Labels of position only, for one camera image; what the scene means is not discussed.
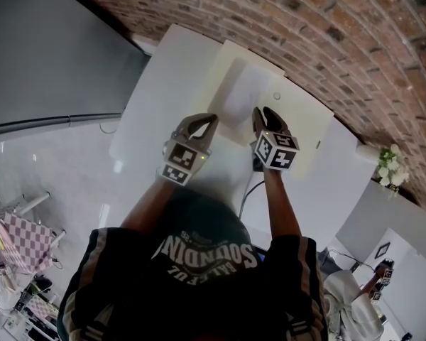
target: person's right arm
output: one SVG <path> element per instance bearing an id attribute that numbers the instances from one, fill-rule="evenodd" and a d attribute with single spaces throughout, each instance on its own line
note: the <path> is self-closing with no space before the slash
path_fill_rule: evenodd
<path id="1" fill-rule="evenodd" d="M 273 241 L 263 261 L 270 294 L 283 307 L 291 338 L 328 339 L 315 241 L 301 235 L 281 173 L 263 170 Z"/>

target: brick wall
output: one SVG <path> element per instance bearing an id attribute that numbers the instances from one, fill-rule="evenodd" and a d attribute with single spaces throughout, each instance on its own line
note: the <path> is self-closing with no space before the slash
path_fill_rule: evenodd
<path id="1" fill-rule="evenodd" d="M 366 143 L 399 144 L 426 209 L 426 0 L 93 1 L 130 33 L 178 23 L 282 67 Z"/>

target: pink checkered fabric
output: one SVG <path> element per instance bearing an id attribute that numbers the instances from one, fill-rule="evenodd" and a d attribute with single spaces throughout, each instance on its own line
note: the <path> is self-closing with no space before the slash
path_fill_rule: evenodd
<path id="1" fill-rule="evenodd" d="M 9 234 L 9 241 L 0 237 L 5 260 L 30 274 L 52 266 L 50 255 L 51 231 L 48 227 L 29 222 L 15 214 L 6 213 L 0 226 Z"/>
<path id="2" fill-rule="evenodd" d="M 44 301 L 39 296 L 33 296 L 27 303 L 27 308 L 29 308 L 38 318 L 44 319 L 49 315 L 55 318 L 58 316 L 58 309 Z"/>

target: glossy tile floor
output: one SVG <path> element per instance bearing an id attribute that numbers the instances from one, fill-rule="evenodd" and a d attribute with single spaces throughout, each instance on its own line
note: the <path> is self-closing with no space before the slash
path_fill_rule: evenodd
<path id="1" fill-rule="evenodd" d="M 113 131 L 117 123 L 103 124 Z M 49 191 L 51 197 L 33 209 L 36 218 L 56 232 L 66 230 L 54 255 L 63 269 L 54 266 L 47 275 L 62 295 L 77 270 L 90 232 L 119 226 L 138 198 L 136 182 L 126 168 L 109 156 L 112 135 L 99 125 L 49 131 L 0 145 L 0 200 L 21 194 L 27 200 Z"/>

